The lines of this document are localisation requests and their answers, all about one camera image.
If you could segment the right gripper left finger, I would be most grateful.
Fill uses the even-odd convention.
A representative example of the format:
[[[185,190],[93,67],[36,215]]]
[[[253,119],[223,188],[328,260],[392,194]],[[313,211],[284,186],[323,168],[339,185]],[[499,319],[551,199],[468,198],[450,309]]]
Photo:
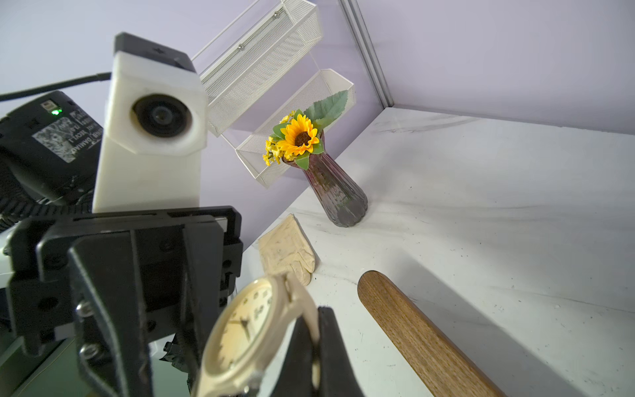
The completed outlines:
[[[299,318],[271,397],[314,396],[313,366],[314,341],[305,320]]]

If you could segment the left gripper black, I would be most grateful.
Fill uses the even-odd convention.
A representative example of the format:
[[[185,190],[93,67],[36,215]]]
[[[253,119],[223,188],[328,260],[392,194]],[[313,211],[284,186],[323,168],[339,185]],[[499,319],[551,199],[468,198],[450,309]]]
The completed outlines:
[[[58,214],[18,223],[5,246],[9,315],[23,352],[68,337],[101,396],[154,393],[150,344],[175,336],[190,383],[241,272],[232,207]]]

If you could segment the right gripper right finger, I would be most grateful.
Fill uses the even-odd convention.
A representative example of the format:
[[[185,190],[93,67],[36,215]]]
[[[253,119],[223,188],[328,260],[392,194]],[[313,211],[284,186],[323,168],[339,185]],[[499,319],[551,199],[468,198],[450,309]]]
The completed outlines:
[[[334,310],[318,308],[320,381],[317,396],[363,397]]]

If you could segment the cream strap wrist watch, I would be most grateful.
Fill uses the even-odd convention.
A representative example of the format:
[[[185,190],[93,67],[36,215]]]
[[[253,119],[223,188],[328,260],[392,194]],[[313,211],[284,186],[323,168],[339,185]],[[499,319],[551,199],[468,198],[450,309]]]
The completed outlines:
[[[291,272],[261,277],[223,310],[203,350],[193,396],[257,394],[289,325],[303,319],[319,343],[318,308]]]

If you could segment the wooden watch stand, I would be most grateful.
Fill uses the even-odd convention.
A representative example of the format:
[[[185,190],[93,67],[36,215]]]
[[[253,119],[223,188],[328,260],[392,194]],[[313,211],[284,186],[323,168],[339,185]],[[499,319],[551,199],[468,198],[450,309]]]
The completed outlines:
[[[386,275],[365,272],[358,281],[357,294],[432,395],[504,395]]]

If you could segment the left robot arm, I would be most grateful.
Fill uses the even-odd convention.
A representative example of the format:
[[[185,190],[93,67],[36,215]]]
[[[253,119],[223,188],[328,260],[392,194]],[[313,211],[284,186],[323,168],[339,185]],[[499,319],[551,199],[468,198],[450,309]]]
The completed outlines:
[[[98,125],[67,95],[7,116],[1,147],[70,204],[1,200],[11,327],[24,352],[68,337],[100,396],[151,396],[149,345],[175,335],[195,382],[241,267],[241,216],[199,203],[206,95],[184,70],[118,72]]]

